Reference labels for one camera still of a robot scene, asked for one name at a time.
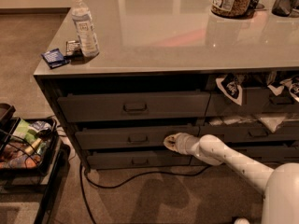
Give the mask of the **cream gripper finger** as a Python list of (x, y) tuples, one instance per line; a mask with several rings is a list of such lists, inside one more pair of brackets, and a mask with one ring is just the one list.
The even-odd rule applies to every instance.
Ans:
[(181, 133), (170, 134), (164, 139), (165, 144), (175, 144)]
[(166, 148), (168, 148), (169, 150), (171, 150), (171, 151), (179, 153), (179, 150), (178, 150), (178, 148), (177, 148), (177, 146), (176, 146), (175, 143), (164, 143), (164, 146)]

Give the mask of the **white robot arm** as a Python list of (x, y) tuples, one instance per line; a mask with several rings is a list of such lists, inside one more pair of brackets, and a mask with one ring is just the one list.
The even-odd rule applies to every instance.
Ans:
[(225, 163), (263, 195), (261, 224), (299, 224), (299, 164), (270, 168), (226, 146), (217, 136), (176, 133), (164, 145), (179, 154), (217, 166)]

